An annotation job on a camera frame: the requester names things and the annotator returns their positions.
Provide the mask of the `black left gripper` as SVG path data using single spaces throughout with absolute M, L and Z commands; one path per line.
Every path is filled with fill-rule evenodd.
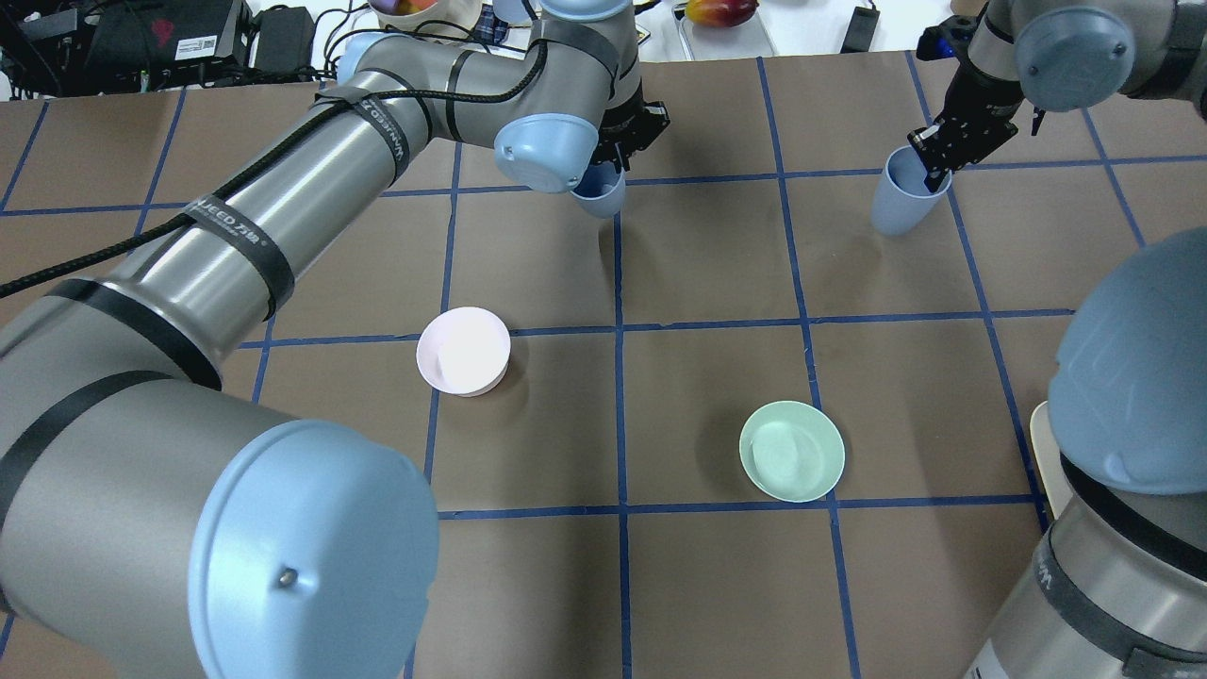
M 648 150 L 669 125 L 667 105 L 647 103 L 643 82 L 639 81 L 637 89 L 625 103 L 604 113 L 594 150 L 595 166 L 613 166 L 628 172 L 630 159 Z

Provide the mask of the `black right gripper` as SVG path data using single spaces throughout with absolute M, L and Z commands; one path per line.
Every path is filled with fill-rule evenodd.
M 909 144 L 919 159 L 931 159 L 928 191 L 947 191 L 954 171 L 982 162 L 1018 135 L 1014 116 L 1024 104 L 1024 89 L 1013 80 L 984 74 L 966 53 L 958 63 L 935 128 L 909 133 Z

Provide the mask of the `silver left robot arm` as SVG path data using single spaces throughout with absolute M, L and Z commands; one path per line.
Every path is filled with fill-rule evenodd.
M 2 330 L 2 610 L 124 678 L 397 678 L 438 570 L 412 460 L 225 394 L 221 365 L 436 137 L 577 191 L 665 125 L 629 1 L 544 1 L 521 58 L 350 39 L 288 135 L 173 219 L 48 268 Z M 123 257 L 99 276 L 95 259 Z

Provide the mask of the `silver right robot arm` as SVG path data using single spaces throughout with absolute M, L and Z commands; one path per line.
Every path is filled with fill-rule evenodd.
M 908 137 L 928 188 L 1014 137 L 1022 103 L 1205 112 L 1202 1 L 989 1 L 954 27 L 944 107 Z M 1205 675 L 1205 254 L 1201 227 L 1145 245 L 1074 314 L 1046 400 L 1069 501 L 967 678 Z

